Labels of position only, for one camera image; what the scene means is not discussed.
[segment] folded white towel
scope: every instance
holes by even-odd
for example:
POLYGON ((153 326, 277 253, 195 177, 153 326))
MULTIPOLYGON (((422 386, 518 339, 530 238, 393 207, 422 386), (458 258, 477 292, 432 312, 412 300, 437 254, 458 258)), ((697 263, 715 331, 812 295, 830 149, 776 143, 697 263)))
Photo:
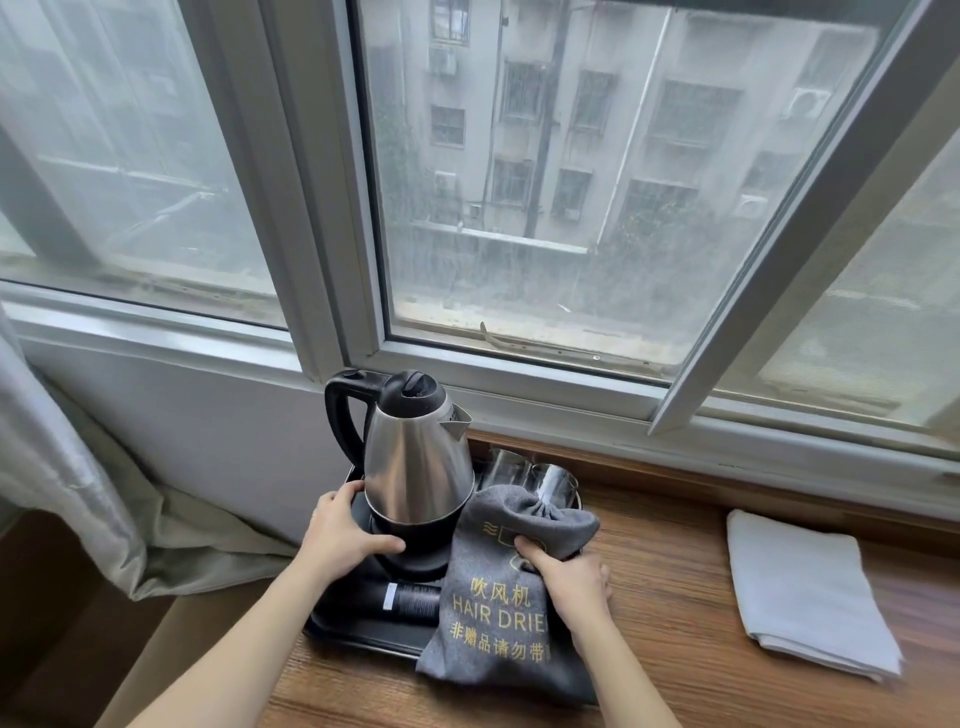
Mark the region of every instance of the folded white towel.
POLYGON ((727 541, 740 618, 761 647, 877 682, 900 675, 853 536, 732 511, 727 541))

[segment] wooden table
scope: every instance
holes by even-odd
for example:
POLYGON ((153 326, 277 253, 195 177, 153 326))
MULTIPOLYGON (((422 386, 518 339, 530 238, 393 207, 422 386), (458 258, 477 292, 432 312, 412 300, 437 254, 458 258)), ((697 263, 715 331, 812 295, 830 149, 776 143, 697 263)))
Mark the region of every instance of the wooden table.
MULTIPOLYGON (((617 623, 681 723, 691 726, 960 726, 960 561, 861 544, 904 679, 862 677, 761 650, 744 634, 726 511, 585 484, 602 523, 617 623)), ((596 709, 467 690, 395 658, 301 640, 261 726, 600 726, 596 709)))

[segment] kettle handle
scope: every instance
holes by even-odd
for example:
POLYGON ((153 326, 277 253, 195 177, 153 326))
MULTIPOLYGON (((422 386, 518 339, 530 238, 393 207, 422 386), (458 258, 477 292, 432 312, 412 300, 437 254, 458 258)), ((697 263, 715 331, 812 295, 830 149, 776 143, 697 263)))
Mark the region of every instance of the kettle handle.
POLYGON ((350 416, 348 398, 353 397, 367 404, 366 422, 368 423, 377 397, 386 381, 387 376, 378 372, 347 369, 332 377, 324 388, 326 417, 330 420, 333 436, 337 438, 337 443, 350 462, 361 471, 363 470, 364 441, 360 439, 356 425, 353 424, 353 418, 350 416))

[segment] black cylindrical object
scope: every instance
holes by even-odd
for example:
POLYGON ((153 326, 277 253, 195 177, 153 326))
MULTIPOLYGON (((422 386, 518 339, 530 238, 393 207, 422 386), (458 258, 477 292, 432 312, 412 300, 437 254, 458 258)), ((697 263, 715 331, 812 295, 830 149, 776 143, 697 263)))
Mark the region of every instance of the black cylindrical object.
POLYGON ((436 627, 440 622, 440 587, 371 579, 330 585, 321 599, 329 615, 385 619, 436 627))

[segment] curtain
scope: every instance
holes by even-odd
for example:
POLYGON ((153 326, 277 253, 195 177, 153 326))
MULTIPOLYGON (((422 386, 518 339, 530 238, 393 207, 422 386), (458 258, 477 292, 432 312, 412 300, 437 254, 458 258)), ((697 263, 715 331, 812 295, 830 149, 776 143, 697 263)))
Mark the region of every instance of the curtain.
POLYGON ((60 516, 132 599, 276 576, 296 552, 227 511, 156 483, 27 363, 0 305, 0 497, 60 516))

